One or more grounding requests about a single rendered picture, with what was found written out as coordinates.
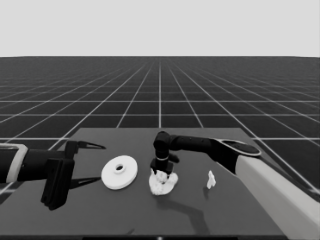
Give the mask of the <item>large thick white disc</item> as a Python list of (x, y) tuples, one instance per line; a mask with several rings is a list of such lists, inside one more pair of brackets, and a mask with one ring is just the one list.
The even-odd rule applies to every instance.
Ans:
[(120, 155), (105, 164), (101, 171), (101, 179), (108, 189), (120, 190), (129, 186), (137, 174), (137, 161), (131, 156)]

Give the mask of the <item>white round pin carrier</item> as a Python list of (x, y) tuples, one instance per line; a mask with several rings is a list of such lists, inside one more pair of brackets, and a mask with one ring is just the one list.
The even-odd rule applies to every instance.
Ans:
[(159, 183), (163, 186), (163, 191), (162, 191), (162, 194), (161, 195), (166, 195), (166, 194), (169, 194), (175, 187), (175, 185), (177, 184), (170, 184), (166, 181), (159, 181), (155, 176), (151, 176), (150, 174), (150, 177), (149, 177), (149, 187), (152, 185), (152, 184), (155, 184), (155, 183)]

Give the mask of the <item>small white T-shaped piece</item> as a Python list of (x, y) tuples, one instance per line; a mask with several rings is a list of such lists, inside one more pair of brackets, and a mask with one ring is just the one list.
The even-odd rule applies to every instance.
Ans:
[(216, 185), (216, 179), (212, 171), (208, 172), (207, 188), (211, 189)]

